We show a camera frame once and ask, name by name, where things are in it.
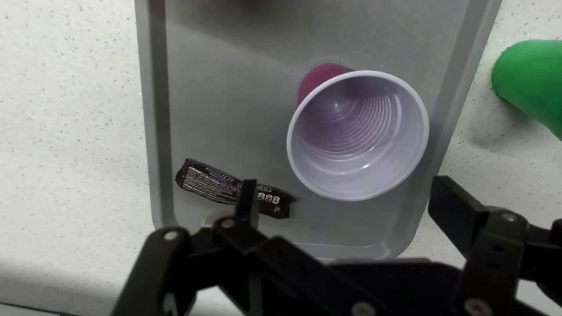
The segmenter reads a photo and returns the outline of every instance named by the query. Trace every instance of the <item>white countertop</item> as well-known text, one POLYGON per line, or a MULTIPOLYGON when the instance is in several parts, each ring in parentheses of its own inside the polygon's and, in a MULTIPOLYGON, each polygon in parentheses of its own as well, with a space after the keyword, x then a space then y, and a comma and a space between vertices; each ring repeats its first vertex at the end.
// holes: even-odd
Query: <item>white countertop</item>
MULTIPOLYGON (((134 2, 0 2, 0 303, 107 315, 153 231, 134 2)), ((562 146, 490 92, 499 53, 560 39, 562 2, 504 0, 441 174, 550 227, 562 146)), ((406 257, 462 266, 425 217, 406 257)), ((562 315, 536 287, 522 299, 562 315)), ((232 313, 216 294, 199 311, 232 313)))

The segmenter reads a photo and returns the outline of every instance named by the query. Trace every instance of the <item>metal tray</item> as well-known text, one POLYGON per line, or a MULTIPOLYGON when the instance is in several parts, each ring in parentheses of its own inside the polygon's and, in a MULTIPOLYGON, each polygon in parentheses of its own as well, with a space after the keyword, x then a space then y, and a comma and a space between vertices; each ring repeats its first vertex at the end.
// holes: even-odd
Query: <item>metal tray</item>
POLYGON ((137 0, 153 220, 195 232, 229 213, 174 185, 185 159, 293 194, 260 218, 318 259, 388 259, 411 243, 501 0, 137 0), (430 143, 416 173, 367 202, 308 192, 285 138, 315 66, 392 73, 418 90, 430 143))

